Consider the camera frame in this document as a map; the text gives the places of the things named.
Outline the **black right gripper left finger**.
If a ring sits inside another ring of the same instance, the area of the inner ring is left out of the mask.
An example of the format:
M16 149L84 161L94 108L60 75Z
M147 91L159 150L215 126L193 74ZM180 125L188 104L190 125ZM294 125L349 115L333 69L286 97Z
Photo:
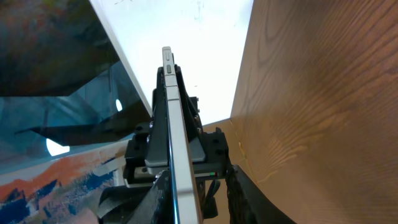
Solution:
M173 223L170 172L162 171L148 193L126 221L127 224Z

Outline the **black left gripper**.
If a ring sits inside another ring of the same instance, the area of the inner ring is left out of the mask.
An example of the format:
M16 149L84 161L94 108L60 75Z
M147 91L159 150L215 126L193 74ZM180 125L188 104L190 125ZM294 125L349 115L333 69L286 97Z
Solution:
M204 133L182 77L180 96L165 96L163 68L152 92L149 131L127 145L125 184L106 189L100 220L204 220L218 215L215 193L228 172L228 145L217 129Z

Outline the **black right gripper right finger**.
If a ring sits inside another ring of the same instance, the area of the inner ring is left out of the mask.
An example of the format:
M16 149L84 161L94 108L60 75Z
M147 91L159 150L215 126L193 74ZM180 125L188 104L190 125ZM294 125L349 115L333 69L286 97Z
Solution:
M230 224L294 224L279 210L238 165L226 175Z

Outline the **black flip smartphone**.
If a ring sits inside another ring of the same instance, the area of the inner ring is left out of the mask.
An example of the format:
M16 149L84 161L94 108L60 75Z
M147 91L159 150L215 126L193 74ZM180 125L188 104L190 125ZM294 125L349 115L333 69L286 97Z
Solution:
M174 58L169 46L162 48L162 61L174 220L175 223L181 224L200 224L203 219L198 201L192 161L189 155L181 98L174 69Z

